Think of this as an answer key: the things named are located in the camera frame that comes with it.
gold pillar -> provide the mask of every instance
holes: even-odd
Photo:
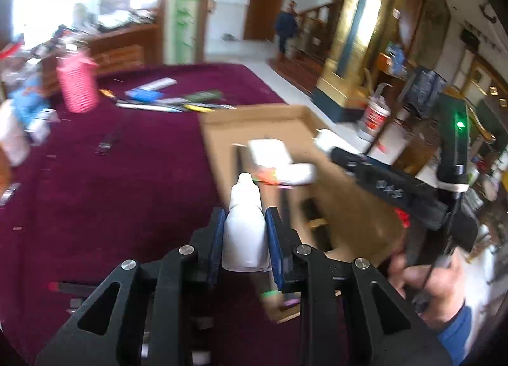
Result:
[[[364,68],[372,68],[393,38],[397,12],[405,0],[345,0],[334,42],[313,94],[314,103],[333,121],[359,119],[368,90]]]

white floor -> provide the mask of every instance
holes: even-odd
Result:
[[[212,47],[215,52],[207,55],[210,62],[241,63],[247,66],[259,78],[263,80],[277,95],[288,104],[308,106],[318,115],[326,125],[337,135],[342,137],[352,146],[364,151],[369,143],[356,135],[355,125],[352,123],[333,123],[316,105],[311,98],[299,91],[285,79],[275,73],[266,60],[271,58],[276,49],[270,42],[250,43],[249,41],[215,44]],[[387,164],[393,163],[405,147],[405,131],[398,125],[391,125],[380,141],[385,146],[382,152],[378,148],[372,152],[372,157]],[[436,186],[435,169],[432,166],[425,168],[417,175],[418,179]],[[473,324],[467,343],[467,350],[476,339],[482,325],[484,314],[483,307],[489,301],[489,286],[487,281],[493,275],[493,255],[489,250],[484,251],[471,264],[464,262],[466,272],[466,303],[472,308]]]

staircase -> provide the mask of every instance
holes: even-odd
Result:
[[[275,72],[307,95],[313,92],[330,52],[343,2],[334,0],[299,13],[300,29],[293,39],[296,49],[288,58],[268,61]]]

pink cup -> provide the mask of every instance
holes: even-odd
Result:
[[[99,100],[95,80],[97,67],[94,60],[83,52],[59,60],[58,80],[65,106],[70,112],[81,114],[97,106]]]

maroon table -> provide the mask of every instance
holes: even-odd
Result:
[[[225,103],[280,103],[244,66],[204,64],[123,72],[99,80],[118,96],[170,76],[167,96],[220,89]],[[21,188],[0,209],[0,321],[29,363],[69,318],[69,295],[52,281],[98,284],[133,258],[160,259],[186,244],[219,205],[196,113],[116,108],[101,98],[86,114],[57,104],[62,122],[15,172]],[[104,136],[125,126],[107,156]],[[217,364],[296,364],[299,320],[271,323],[247,276],[222,271],[213,298]]]

